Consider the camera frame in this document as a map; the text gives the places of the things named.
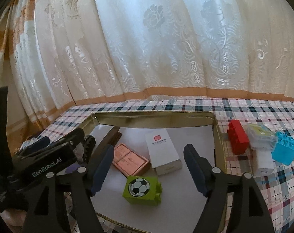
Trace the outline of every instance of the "blue toy block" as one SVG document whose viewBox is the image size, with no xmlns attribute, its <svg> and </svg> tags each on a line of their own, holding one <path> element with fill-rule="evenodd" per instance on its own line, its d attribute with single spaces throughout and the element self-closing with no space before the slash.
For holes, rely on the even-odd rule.
<svg viewBox="0 0 294 233">
<path fill-rule="evenodd" d="M 294 160 L 294 139 L 281 131 L 277 131 L 275 136 L 278 137 L 278 142 L 272 152 L 272 158 L 289 166 Z"/>
</svg>

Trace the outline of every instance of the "red toy block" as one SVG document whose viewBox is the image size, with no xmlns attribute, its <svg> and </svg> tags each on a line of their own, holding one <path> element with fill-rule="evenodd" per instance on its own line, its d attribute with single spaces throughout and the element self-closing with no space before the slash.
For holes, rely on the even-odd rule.
<svg viewBox="0 0 294 233">
<path fill-rule="evenodd" d="M 233 153 L 235 155 L 244 154 L 246 148 L 249 146 L 249 140 L 239 120 L 230 121 L 228 137 Z"/>
</svg>

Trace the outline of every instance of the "green toy block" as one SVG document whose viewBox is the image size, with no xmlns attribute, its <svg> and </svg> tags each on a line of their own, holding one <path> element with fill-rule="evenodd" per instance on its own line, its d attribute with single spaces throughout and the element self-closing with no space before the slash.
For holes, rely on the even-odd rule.
<svg viewBox="0 0 294 233">
<path fill-rule="evenodd" d="M 128 176 L 123 197 L 131 204 L 157 206 L 162 186 L 157 177 Z"/>
</svg>

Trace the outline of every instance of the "white lace curtain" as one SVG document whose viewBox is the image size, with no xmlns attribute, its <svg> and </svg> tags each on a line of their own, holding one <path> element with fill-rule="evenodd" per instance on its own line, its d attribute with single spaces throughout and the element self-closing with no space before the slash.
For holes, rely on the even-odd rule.
<svg viewBox="0 0 294 233">
<path fill-rule="evenodd" d="M 44 128 L 74 104 L 294 101 L 294 11 L 286 0 L 14 0 L 0 38 L 0 73 L 7 50 L 24 108 L 12 104 L 23 113 L 9 120 L 14 130 L 28 118 Z"/>
</svg>

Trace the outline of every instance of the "white power adapter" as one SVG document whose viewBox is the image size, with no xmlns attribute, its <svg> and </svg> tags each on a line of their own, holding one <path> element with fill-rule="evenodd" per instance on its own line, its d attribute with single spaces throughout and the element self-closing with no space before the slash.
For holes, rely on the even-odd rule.
<svg viewBox="0 0 294 233">
<path fill-rule="evenodd" d="M 274 172 L 274 163 L 270 151 L 253 150 L 254 176 L 268 176 Z"/>
</svg>

